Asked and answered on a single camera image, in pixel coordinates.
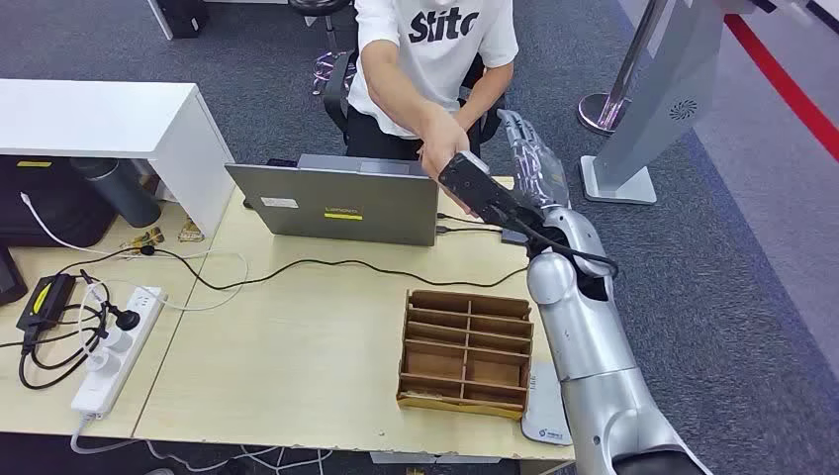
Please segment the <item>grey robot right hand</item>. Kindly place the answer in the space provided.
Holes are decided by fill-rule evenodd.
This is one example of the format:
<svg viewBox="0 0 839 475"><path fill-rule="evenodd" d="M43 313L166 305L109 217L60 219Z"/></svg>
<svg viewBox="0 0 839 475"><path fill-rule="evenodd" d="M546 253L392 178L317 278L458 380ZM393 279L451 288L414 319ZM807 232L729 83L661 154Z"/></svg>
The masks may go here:
<svg viewBox="0 0 839 475"><path fill-rule="evenodd" d="M515 185L523 199L538 209L570 209L570 193L561 161L532 123L518 112L499 109L516 165Z"/></svg>

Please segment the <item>person's right hand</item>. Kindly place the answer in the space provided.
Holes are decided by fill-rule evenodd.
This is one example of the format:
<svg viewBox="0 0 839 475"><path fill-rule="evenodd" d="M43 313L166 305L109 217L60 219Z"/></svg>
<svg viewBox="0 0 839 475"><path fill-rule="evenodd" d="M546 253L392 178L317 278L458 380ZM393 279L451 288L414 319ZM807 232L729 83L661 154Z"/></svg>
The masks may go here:
<svg viewBox="0 0 839 475"><path fill-rule="evenodd" d="M460 151L469 148L466 132L455 116L437 106L421 109L418 135L422 140L419 161L424 172L467 214L471 209L439 181L440 173Z"/></svg>

